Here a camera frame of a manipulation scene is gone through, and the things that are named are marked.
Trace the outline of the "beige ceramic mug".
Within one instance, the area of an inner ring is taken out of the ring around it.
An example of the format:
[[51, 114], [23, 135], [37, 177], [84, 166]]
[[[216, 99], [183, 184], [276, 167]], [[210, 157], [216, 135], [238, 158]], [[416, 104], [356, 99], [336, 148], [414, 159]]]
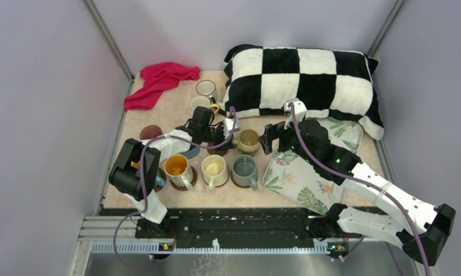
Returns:
[[258, 138], [258, 133], [252, 129], [240, 131], [237, 150], [242, 154], [254, 156], [260, 148]]

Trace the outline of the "black white checkered pillow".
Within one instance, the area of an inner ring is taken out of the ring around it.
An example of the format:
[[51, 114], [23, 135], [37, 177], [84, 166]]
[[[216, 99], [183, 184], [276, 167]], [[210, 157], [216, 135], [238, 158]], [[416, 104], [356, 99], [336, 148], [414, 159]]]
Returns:
[[220, 114], [282, 116], [292, 99], [311, 118], [353, 121], [375, 140], [384, 135], [372, 76], [377, 59], [359, 51], [241, 44], [224, 58], [226, 92]]

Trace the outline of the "blue mug yellow inside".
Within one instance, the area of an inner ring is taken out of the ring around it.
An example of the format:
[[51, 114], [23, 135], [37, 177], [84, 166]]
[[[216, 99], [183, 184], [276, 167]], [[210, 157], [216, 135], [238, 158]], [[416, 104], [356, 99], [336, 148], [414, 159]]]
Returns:
[[[139, 169], [140, 163], [139, 162], [131, 162], [131, 166], [133, 168], [135, 168], [135, 169]], [[163, 169], [159, 168], [157, 176], [156, 176], [156, 179], [155, 179], [155, 185], [154, 185], [153, 190], [157, 193], [160, 190], [162, 190], [165, 185], [166, 185], [166, 174], [163, 171]]]

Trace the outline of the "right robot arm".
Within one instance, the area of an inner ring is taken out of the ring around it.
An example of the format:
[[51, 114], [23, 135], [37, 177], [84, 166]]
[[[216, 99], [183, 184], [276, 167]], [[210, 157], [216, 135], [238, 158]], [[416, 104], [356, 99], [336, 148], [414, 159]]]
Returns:
[[317, 120], [268, 124], [259, 142], [266, 154], [279, 140], [279, 152], [292, 152], [320, 177], [358, 193], [383, 215], [335, 203], [325, 213], [323, 228], [331, 237], [358, 233], [393, 244], [429, 267], [436, 265], [453, 228], [456, 211], [447, 204], [434, 206], [408, 194], [381, 177], [359, 156], [331, 143]]

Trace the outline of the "orange cup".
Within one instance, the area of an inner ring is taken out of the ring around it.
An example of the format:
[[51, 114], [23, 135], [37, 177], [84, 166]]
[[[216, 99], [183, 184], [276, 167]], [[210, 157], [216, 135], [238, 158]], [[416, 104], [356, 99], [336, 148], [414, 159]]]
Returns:
[[179, 175], [189, 166], [188, 160], [183, 155], [173, 155], [165, 160], [164, 171], [168, 175]]

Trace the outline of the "crumpled pink cloth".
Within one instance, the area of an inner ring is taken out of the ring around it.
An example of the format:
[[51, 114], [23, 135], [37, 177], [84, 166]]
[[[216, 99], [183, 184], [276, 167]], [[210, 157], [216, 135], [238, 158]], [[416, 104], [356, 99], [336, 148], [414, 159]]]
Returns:
[[150, 110], [158, 102], [163, 92], [178, 87], [180, 81], [200, 79], [201, 69], [187, 67], [175, 62], [164, 62], [145, 67], [140, 71], [144, 80], [142, 88], [124, 100], [124, 110]]

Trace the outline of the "amber wooden coaster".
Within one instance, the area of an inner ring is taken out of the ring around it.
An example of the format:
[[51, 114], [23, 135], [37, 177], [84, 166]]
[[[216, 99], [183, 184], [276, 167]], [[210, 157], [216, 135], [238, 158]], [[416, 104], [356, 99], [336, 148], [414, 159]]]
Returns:
[[[209, 186], [210, 180], [211, 180], [211, 177], [208, 177], [208, 176], [204, 175], [203, 181], [207, 186]], [[229, 180], [230, 180], [230, 175], [228, 175], [225, 179], [221, 179], [221, 176], [219, 176], [218, 178], [214, 179], [214, 181], [213, 181], [214, 189], [217, 189], [217, 188], [220, 188], [220, 187], [224, 186]]]
[[184, 172], [179, 175], [169, 174], [171, 185], [179, 191], [192, 190], [197, 181], [196, 170], [189, 165]]
[[231, 176], [231, 181], [232, 181], [232, 183], [233, 183], [236, 187], [238, 187], [238, 188], [240, 188], [240, 189], [251, 189], [251, 188], [252, 188], [250, 185], [240, 185], [240, 184], [236, 183], [236, 181], [234, 180], [234, 178], [232, 177], [232, 175], [230, 175], [230, 176]]

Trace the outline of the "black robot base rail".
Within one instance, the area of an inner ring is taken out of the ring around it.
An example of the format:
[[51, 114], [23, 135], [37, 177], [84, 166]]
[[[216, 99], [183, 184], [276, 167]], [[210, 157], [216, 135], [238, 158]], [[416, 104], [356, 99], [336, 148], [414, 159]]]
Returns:
[[311, 248], [321, 241], [358, 238], [344, 234], [306, 208], [172, 208], [163, 222], [137, 222], [139, 239], [170, 239], [176, 247], [224, 249]]

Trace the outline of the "yellow ceramic mug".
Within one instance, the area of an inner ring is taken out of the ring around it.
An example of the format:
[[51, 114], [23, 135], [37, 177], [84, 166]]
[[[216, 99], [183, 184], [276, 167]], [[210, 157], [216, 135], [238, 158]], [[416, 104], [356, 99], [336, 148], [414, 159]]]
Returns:
[[213, 101], [210, 98], [207, 98], [204, 96], [198, 96], [192, 100], [191, 108], [193, 110], [196, 110], [197, 107], [209, 108], [212, 110], [214, 114], [216, 114], [220, 110], [220, 107], [218, 104], [213, 103]]

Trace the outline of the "blue-grey apple coaster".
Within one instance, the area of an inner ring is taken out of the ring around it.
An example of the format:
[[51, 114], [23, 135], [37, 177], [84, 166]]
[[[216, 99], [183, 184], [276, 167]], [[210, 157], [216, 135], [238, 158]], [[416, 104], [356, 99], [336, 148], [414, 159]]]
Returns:
[[193, 159], [193, 158], [197, 157], [199, 155], [199, 153], [200, 153], [200, 148], [195, 147], [193, 149], [190, 149], [189, 151], [182, 152], [181, 155], [183, 155], [184, 157], [186, 157], [189, 160], [189, 159]]

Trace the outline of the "white dark-rimmed mug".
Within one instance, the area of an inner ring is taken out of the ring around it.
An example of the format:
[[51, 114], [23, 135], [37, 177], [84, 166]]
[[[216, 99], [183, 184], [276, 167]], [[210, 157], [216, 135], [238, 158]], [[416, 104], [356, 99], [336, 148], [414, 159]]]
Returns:
[[201, 80], [195, 87], [198, 95], [207, 97], [207, 98], [216, 98], [217, 97], [217, 87], [216, 84], [211, 80]]

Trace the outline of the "pink mug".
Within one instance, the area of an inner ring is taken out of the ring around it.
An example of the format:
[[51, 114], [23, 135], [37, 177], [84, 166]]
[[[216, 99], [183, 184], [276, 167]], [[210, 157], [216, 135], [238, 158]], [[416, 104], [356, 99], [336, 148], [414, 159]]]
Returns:
[[140, 140], [150, 140], [162, 135], [162, 129], [157, 125], [148, 125], [144, 127], [139, 134]]

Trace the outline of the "grey ceramic mug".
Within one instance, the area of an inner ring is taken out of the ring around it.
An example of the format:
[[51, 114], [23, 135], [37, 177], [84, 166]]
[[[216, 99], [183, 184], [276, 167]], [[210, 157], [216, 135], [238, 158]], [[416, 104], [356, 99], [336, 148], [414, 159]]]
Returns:
[[256, 161], [249, 155], [237, 157], [232, 165], [232, 177], [240, 185], [250, 185], [252, 190], [258, 190], [258, 167]]

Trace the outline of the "dark walnut wooden coaster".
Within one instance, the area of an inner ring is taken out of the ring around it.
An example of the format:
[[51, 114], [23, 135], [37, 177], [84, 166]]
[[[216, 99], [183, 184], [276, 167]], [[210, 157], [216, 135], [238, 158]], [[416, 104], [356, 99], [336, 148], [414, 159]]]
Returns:
[[228, 150], [222, 150], [222, 151], [217, 151], [216, 149], [207, 149], [207, 152], [209, 155], [219, 155], [219, 156], [225, 156], [225, 154], [228, 152]]

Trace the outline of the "cream ceramic mug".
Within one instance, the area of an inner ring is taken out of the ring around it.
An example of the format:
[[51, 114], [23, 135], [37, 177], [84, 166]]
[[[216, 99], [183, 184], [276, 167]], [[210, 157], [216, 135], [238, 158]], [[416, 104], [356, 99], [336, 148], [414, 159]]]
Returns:
[[226, 161], [219, 155], [210, 155], [206, 157], [201, 164], [201, 170], [203, 173], [203, 178], [204, 175], [211, 177], [208, 186], [210, 192], [214, 192], [216, 190], [213, 187], [214, 179], [218, 178], [219, 176], [221, 176], [221, 179], [225, 179], [228, 175], [230, 175]]

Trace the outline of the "floral white tray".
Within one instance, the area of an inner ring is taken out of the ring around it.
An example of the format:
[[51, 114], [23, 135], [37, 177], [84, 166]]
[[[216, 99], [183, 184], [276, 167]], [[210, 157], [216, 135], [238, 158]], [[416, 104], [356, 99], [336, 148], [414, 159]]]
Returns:
[[[359, 124], [333, 118], [317, 119], [317, 123], [327, 130], [332, 144], [354, 154], [358, 152], [363, 136]], [[362, 196], [320, 177], [312, 166], [290, 150], [273, 153], [263, 184], [269, 191], [318, 214], [325, 214], [335, 203], [349, 206], [369, 204]]]

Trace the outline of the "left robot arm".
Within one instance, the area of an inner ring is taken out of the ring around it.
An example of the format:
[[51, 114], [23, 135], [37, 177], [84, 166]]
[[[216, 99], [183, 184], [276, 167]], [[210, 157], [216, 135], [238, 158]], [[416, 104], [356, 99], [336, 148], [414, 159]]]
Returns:
[[171, 229], [167, 207], [153, 191], [159, 164], [167, 158], [196, 147], [217, 151], [235, 148], [233, 134], [240, 124], [234, 107], [230, 117], [213, 124], [214, 113], [198, 107], [192, 118], [169, 133], [149, 140], [127, 139], [118, 153], [108, 181], [136, 206], [136, 214], [149, 221], [149, 231], [165, 237]]

